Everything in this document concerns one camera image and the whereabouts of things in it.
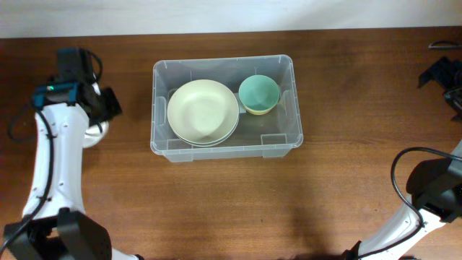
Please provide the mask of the white plastic bowl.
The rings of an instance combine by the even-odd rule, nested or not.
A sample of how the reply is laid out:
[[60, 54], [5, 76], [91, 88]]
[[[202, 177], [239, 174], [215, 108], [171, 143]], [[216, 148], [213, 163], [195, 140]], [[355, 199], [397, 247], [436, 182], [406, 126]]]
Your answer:
[[100, 142], [108, 133], [109, 125], [108, 121], [103, 121], [89, 127], [84, 135], [83, 148], [93, 147]]

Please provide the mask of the beige plate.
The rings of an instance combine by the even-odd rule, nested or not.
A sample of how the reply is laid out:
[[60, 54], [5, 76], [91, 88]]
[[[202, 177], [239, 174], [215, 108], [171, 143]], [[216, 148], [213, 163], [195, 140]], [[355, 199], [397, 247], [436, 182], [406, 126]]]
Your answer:
[[213, 147], [231, 140], [237, 130], [239, 120], [220, 124], [211, 121], [185, 123], [172, 127], [174, 134], [182, 141], [195, 147]]
[[167, 105], [167, 119], [182, 140], [207, 147], [228, 138], [240, 111], [234, 93], [222, 83], [197, 79], [178, 88]]

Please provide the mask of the yellow plastic bowl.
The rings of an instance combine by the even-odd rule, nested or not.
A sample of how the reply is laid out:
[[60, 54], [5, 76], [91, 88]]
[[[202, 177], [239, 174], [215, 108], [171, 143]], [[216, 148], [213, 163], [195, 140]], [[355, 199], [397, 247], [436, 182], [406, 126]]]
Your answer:
[[271, 105], [271, 106], [268, 106], [268, 107], [264, 106], [262, 109], [253, 109], [253, 108], [250, 108], [250, 107], [248, 107], [246, 105], [243, 105], [243, 107], [250, 114], [253, 114], [255, 116], [262, 116], [262, 115], [265, 115], [265, 114], [269, 113], [276, 106], [275, 105]]

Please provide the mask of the green plastic bowl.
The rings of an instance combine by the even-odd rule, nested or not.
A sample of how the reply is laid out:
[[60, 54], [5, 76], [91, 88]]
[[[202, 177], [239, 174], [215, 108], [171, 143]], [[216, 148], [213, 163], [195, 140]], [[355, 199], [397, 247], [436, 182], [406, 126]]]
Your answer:
[[246, 78], [239, 87], [238, 96], [243, 105], [262, 109], [279, 102], [279, 85], [270, 77], [253, 75]]

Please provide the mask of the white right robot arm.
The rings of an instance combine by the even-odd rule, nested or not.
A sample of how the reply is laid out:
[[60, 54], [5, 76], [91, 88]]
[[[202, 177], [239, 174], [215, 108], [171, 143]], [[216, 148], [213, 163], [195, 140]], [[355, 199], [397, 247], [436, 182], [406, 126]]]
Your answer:
[[[410, 152], [426, 152], [438, 158], [417, 164], [403, 193], [396, 182], [396, 166]], [[461, 145], [450, 154], [428, 147], [400, 151], [391, 165], [391, 184], [402, 201], [401, 207], [376, 234], [346, 250], [342, 259], [403, 259], [423, 237], [460, 218]]]

